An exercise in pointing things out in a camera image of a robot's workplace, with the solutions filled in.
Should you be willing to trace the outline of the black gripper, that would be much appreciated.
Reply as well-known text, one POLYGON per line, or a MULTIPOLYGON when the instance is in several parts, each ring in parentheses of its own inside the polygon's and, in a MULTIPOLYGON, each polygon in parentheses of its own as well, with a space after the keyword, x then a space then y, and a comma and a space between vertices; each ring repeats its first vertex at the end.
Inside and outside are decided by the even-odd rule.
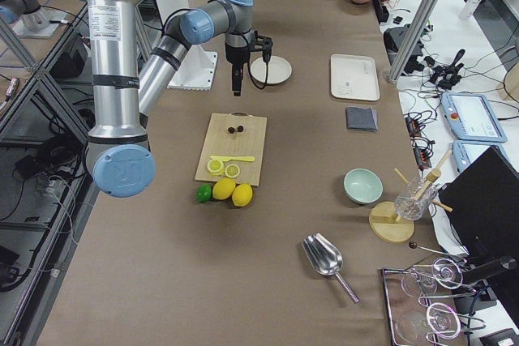
POLYGON ((232 66, 232 92, 234 96, 241 96, 243 67, 248 62, 248 46, 235 47, 226 44, 225 57, 232 66))

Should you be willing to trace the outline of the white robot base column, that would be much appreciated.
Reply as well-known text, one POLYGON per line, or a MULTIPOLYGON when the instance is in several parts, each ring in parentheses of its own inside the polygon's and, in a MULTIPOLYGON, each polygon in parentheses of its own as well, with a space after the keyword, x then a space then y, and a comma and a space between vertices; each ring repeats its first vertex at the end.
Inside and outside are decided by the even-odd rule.
MULTIPOLYGON (((180 17, 189 11, 188 0, 156 0, 161 22, 167 19, 180 22, 180 17)), ((217 52, 205 51, 201 45, 192 45, 182 60, 182 65, 169 81, 168 88, 209 91, 212 87, 217 66, 217 52)))

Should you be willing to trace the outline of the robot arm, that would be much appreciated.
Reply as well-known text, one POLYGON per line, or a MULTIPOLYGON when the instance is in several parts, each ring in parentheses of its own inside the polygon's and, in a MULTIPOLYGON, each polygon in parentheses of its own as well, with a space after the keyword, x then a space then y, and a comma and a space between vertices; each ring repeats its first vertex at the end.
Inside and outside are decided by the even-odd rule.
POLYGON ((143 0, 84 0, 92 58, 95 125, 88 133, 86 167, 97 187, 119 198, 145 190, 156 163, 146 124, 193 45, 224 35, 232 65, 232 91, 240 96, 249 61, 254 0, 211 0, 201 8, 175 11, 165 21, 158 46, 137 64, 137 6, 143 0))
POLYGON ((1 19, 22 38, 50 38, 58 28, 38 0, 1 0, 1 19))

